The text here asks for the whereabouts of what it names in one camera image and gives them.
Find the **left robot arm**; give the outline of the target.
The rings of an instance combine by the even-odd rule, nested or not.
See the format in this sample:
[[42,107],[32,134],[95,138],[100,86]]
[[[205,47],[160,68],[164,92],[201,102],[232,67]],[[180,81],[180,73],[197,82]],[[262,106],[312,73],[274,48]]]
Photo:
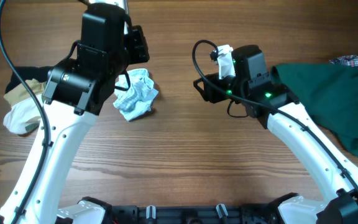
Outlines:
[[149,60],[141,26],[133,26],[126,1],[88,1],[81,37],[48,73],[34,100],[41,124],[0,223],[112,223],[112,206],[85,197],[59,208],[74,156],[127,67]]

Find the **light blue striped pants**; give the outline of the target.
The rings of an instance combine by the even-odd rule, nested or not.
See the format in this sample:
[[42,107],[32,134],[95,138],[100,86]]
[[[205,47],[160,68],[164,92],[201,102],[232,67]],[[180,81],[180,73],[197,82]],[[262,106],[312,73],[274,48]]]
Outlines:
[[158,95],[154,88],[154,81],[149,77],[149,71],[145,68],[137,68],[128,72],[131,86],[127,91],[116,90],[117,99],[113,106],[119,110],[127,121],[132,121],[146,112],[151,111],[151,106]]

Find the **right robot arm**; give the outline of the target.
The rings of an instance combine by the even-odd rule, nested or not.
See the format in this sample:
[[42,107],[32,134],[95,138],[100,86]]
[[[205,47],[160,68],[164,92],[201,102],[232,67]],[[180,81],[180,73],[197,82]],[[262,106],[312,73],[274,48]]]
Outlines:
[[246,223],[358,223],[358,167],[312,121],[285,86],[276,85],[257,45],[214,46],[217,73],[200,75],[194,87],[205,101],[229,100],[276,135],[318,186],[322,200],[287,194],[266,204],[241,208]]

